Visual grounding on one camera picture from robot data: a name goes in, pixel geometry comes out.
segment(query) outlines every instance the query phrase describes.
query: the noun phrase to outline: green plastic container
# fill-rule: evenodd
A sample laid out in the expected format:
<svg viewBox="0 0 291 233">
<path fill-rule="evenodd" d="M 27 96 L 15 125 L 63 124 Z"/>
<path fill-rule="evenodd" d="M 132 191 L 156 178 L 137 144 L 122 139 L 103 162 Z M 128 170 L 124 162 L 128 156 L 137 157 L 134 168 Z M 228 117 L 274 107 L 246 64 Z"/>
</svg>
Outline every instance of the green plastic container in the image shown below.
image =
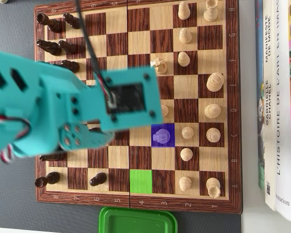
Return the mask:
<svg viewBox="0 0 291 233">
<path fill-rule="evenodd" d="M 98 233 L 177 233 L 176 218 L 167 211 L 104 207 Z"/>
</svg>

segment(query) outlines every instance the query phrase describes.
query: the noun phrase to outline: wooden chessboard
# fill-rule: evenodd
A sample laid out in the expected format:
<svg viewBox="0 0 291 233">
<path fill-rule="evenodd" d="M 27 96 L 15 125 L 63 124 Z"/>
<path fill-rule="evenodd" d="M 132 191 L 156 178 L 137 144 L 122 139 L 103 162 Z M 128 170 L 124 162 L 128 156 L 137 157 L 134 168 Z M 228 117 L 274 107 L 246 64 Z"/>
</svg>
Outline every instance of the wooden chessboard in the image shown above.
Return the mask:
<svg viewBox="0 0 291 233">
<path fill-rule="evenodd" d="M 59 162 L 36 159 L 36 177 L 57 171 L 57 184 L 37 189 L 38 201 L 119 206 L 138 209 L 242 212 L 241 108 L 239 70 L 239 1 L 219 0 L 218 18 L 207 22 L 203 17 L 205 1 L 187 1 L 191 15 L 178 18 L 180 1 L 154 0 L 84 0 L 81 3 L 89 38 L 102 69 L 148 66 L 157 57 L 167 63 L 167 72 L 158 76 L 161 102 L 169 109 L 162 125 L 152 125 L 116 133 L 115 140 L 98 150 L 68 152 Z M 81 30 L 63 22 L 62 15 L 77 16 L 73 2 L 37 6 L 34 16 L 45 13 L 62 22 L 64 31 L 53 33 L 34 20 L 34 38 L 77 46 L 75 54 L 52 56 L 35 47 L 35 60 L 59 63 L 68 59 L 80 64 L 77 77 L 94 85 L 90 56 Z M 186 27 L 192 33 L 190 44 L 179 41 L 179 31 Z M 181 51 L 190 64 L 181 67 Z M 214 72 L 224 76 L 218 92 L 206 88 Z M 204 109 L 216 103 L 221 113 L 208 119 Z M 89 128 L 99 122 L 89 122 Z M 189 126 L 194 136 L 185 140 L 181 130 Z M 220 141 L 210 143 L 206 131 L 215 127 Z M 167 129 L 171 139 L 158 144 L 152 135 Z M 187 162 L 180 157 L 183 148 L 193 151 Z M 107 174 L 106 183 L 91 187 L 89 180 L 99 172 Z M 179 188 L 179 180 L 188 176 L 192 187 Z M 221 195 L 212 199 L 206 180 L 215 177 L 221 184 Z"/>
</svg>

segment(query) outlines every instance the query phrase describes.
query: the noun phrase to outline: dark chess piece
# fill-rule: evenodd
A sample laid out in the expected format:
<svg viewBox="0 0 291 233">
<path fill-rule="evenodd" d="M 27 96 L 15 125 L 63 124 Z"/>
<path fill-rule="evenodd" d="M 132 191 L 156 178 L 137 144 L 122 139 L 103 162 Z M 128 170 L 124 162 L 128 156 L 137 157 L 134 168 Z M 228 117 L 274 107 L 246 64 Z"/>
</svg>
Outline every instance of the dark chess piece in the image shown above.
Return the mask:
<svg viewBox="0 0 291 233">
<path fill-rule="evenodd" d="M 91 186 L 97 186 L 99 184 L 105 183 L 107 180 L 107 175 L 105 173 L 98 173 L 95 177 L 93 177 L 89 184 Z"/>
<path fill-rule="evenodd" d="M 48 28 L 54 33 L 61 33 L 63 30 L 61 22 L 55 19 L 49 19 L 47 15 L 42 13 L 37 15 L 37 22 L 44 26 L 47 25 Z"/>
<path fill-rule="evenodd" d="M 49 52 L 50 54 L 54 56 L 58 56 L 62 53 L 62 49 L 59 47 L 59 45 L 55 42 L 45 41 L 45 40 L 37 40 L 37 46 L 39 46 L 41 49 L 43 49 L 46 52 Z"/>
<path fill-rule="evenodd" d="M 60 175 L 58 172 L 51 172 L 46 177 L 39 177 L 35 180 L 34 185 L 37 188 L 42 188 L 49 184 L 55 184 L 59 181 Z"/>
<path fill-rule="evenodd" d="M 58 46 L 65 50 L 66 53 L 74 53 L 76 51 L 76 47 L 72 43 L 68 43 L 64 40 L 60 40 Z"/>
<path fill-rule="evenodd" d="M 73 15 L 69 13 L 64 13 L 63 15 L 64 21 L 70 24 L 71 27 L 74 29 L 79 29 L 80 28 L 80 21 L 79 18 L 74 17 Z"/>
</svg>

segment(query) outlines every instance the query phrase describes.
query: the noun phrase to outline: green highlighted square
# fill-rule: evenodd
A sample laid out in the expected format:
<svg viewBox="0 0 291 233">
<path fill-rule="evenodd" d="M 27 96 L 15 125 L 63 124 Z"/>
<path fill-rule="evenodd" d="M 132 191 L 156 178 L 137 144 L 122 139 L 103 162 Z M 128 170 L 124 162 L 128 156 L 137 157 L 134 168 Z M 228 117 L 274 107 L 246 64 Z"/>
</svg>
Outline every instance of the green highlighted square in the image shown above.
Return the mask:
<svg viewBox="0 0 291 233">
<path fill-rule="evenodd" d="M 152 193 L 152 170 L 130 170 L 130 192 Z"/>
</svg>

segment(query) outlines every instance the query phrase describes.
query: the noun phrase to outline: purple highlighted square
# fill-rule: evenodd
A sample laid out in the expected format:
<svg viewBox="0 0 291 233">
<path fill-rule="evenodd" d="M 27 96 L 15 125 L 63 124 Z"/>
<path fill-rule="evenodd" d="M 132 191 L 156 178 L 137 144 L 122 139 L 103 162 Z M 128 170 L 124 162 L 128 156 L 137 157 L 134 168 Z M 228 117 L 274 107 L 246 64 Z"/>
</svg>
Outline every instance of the purple highlighted square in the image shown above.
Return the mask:
<svg viewBox="0 0 291 233">
<path fill-rule="evenodd" d="M 175 147 L 175 124 L 151 125 L 152 147 Z"/>
</svg>

